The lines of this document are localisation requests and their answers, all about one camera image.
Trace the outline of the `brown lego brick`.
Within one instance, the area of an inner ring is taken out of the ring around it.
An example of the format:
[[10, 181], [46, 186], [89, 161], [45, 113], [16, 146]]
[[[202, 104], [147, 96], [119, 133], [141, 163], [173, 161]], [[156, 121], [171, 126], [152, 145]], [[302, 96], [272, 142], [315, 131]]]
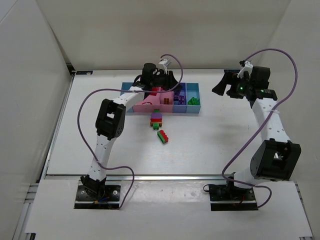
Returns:
[[170, 104], [170, 99], [169, 98], [164, 98], [163, 99], [163, 104], [164, 105], [169, 105]]

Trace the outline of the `red flower lego brick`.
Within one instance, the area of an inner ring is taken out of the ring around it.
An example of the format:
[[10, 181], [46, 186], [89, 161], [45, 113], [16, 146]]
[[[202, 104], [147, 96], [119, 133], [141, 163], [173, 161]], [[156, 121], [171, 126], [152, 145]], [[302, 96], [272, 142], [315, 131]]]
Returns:
[[153, 105], [153, 103], [150, 101], [146, 101], [146, 102], [143, 102], [142, 105]]

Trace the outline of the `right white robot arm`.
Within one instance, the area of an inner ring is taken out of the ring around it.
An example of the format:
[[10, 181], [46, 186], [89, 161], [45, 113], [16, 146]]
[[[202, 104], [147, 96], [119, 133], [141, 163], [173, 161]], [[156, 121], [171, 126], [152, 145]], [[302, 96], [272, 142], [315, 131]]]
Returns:
[[235, 172], [219, 187], [219, 198], [235, 199], [253, 186], [264, 182], [290, 180], [301, 155], [301, 146], [293, 143], [284, 130], [277, 110], [278, 97], [269, 89], [271, 71], [268, 67], [246, 62], [240, 70], [224, 70], [221, 81], [212, 92], [233, 99], [246, 98], [254, 113], [261, 136], [261, 145], [243, 171]]

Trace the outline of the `green lego brick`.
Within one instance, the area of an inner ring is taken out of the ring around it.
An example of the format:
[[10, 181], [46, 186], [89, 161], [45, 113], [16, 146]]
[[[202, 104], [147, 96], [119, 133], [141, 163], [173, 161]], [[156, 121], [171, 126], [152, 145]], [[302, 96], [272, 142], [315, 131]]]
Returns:
[[190, 106], [199, 106], [200, 105], [200, 100], [198, 98], [192, 97], [188, 102], [188, 105]]

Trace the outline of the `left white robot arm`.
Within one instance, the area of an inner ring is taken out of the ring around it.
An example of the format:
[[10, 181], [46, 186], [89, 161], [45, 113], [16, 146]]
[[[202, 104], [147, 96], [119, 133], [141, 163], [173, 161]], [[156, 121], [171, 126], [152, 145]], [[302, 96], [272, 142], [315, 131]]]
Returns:
[[82, 103], [77, 114], [77, 127], [81, 138], [92, 153], [92, 162], [88, 173], [80, 178], [86, 193], [94, 200], [105, 197], [107, 164], [116, 139], [122, 134], [127, 109], [143, 101], [152, 93], [152, 88], [160, 88], [167, 92], [180, 87], [180, 82], [171, 70], [159, 69], [153, 63], [143, 66], [142, 74], [138, 75], [130, 88], [114, 99], [104, 99], [95, 121], [97, 142], [93, 150], [82, 133], [80, 114]]

